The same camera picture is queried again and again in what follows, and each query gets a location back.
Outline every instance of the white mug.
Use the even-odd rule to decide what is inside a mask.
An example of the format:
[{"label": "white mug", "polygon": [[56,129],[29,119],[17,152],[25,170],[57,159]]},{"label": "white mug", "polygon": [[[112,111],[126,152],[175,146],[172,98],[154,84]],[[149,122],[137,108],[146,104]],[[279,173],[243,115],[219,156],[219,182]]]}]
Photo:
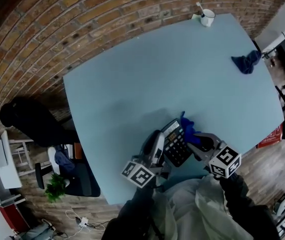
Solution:
[{"label": "white mug", "polygon": [[202,11],[200,22],[205,27],[210,27],[212,25],[215,17],[216,17],[216,14],[212,10],[204,9]]}]

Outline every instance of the calculator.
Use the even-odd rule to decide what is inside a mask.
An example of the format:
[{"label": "calculator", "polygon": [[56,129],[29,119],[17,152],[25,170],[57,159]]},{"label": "calculator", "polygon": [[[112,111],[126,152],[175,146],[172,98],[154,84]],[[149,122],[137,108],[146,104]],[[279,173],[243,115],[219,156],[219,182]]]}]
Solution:
[{"label": "calculator", "polygon": [[181,166],[193,152],[187,147],[184,141],[185,133],[178,119],[167,124],[161,131],[165,137],[163,147],[164,154],[174,166]]}]

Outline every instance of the light blue table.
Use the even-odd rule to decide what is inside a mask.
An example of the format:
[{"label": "light blue table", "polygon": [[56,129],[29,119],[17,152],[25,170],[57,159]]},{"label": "light blue table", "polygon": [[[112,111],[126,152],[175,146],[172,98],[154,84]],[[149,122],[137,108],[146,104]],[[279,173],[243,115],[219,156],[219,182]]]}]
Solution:
[{"label": "light blue table", "polygon": [[[198,131],[216,134],[245,153],[284,120],[272,78],[261,60],[242,74],[231,56],[255,46],[231,14],[210,28],[197,20],[128,40],[64,77],[84,153],[109,204],[133,197],[121,176],[126,162],[156,129],[186,111]],[[205,174],[192,156],[173,177]]]}]

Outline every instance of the black jacket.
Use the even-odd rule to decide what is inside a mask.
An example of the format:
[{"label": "black jacket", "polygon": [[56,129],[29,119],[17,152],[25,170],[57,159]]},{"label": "black jacket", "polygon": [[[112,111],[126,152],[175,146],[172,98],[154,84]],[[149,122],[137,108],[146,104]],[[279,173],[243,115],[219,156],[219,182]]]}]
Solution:
[{"label": "black jacket", "polygon": [[[255,240],[280,240],[272,215],[266,205],[255,205],[247,197],[248,187],[244,179],[234,173],[228,179],[221,179],[227,207],[232,218]],[[107,225],[102,240],[146,240],[147,231],[153,226],[150,209],[154,201],[152,189],[139,189],[133,199],[127,201],[117,218]]]}]

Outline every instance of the potted plant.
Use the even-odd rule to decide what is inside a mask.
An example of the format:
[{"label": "potted plant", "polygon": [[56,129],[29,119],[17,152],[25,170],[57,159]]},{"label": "potted plant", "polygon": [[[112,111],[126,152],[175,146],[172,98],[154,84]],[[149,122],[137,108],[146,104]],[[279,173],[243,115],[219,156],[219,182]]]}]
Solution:
[{"label": "potted plant", "polygon": [[64,179],[60,175],[53,173],[51,175],[50,184],[47,184],[47,189],[44,192],[48,197],[49,202],[56,202],[65,195],[66,187],[69,185],[69,179]]}]

